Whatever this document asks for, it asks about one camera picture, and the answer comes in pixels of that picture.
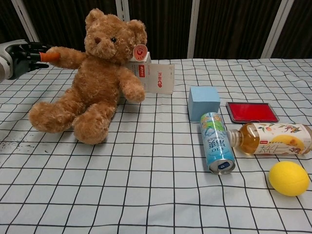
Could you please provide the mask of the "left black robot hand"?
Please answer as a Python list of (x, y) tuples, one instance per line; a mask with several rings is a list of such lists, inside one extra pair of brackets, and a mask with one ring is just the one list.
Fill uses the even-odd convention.
[(41, 42), (18, 39), (0, 45), (0, 80), (14, 80), (60, 58), (58, 52), (48, 52), (51, 46)]

